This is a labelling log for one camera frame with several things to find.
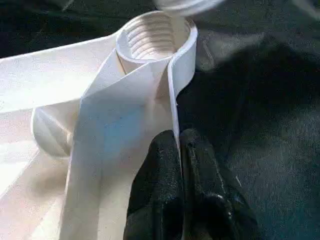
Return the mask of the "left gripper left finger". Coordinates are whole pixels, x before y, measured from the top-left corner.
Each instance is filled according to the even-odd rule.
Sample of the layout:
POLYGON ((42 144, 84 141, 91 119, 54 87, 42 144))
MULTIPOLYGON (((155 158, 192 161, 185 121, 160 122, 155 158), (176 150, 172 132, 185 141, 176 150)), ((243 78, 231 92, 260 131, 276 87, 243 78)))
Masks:
POLYGON ((172 130, 156 135, 130 191, 125 240, 180 240, 184 193, 180 155, 172 130))

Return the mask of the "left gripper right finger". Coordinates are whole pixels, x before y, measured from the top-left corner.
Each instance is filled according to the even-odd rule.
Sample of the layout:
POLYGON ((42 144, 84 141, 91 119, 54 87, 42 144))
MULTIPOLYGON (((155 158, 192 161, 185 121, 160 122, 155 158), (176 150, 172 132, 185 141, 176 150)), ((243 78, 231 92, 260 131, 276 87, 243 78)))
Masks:
POLYGON ((180 153, 185 191, 188 240, 258 240, 256 217, 242 193, 242 187, 216 158, 209 140, 196 129, 180 136, 180 153))

